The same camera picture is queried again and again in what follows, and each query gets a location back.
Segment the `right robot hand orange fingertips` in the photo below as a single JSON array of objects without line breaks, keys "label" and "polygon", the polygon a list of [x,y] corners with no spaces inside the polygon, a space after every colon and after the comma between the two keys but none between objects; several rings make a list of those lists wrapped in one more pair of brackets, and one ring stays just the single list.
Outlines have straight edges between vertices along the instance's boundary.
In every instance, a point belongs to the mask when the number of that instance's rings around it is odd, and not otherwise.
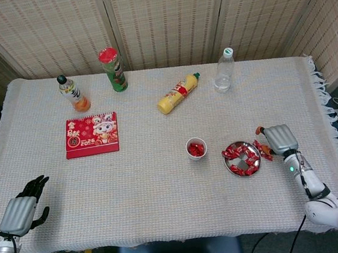
[{"label": "right robot hand orange fingertips", "polygon": [[286,124],[264,128],[259,126],[256,134],[263,134],[269,143],[272,151],[283,156],[289,150],[298,149],[298,141],[294,137],[292,131]]}]

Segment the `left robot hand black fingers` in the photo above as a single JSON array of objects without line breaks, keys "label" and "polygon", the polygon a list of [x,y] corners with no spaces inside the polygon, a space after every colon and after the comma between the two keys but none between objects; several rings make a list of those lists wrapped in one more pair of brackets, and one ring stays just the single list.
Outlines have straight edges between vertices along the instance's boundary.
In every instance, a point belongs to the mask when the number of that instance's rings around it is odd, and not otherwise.
[{"label": "left robot hand black fingers", "polygon": [[43,209],[40,218],[34,220],[35,210],[49,177],[40,175],[29,181],[15,198],[9,200],[0,224],[0,236],[23,237],[30,230],[44,224],[50,212],[49,206]]}]

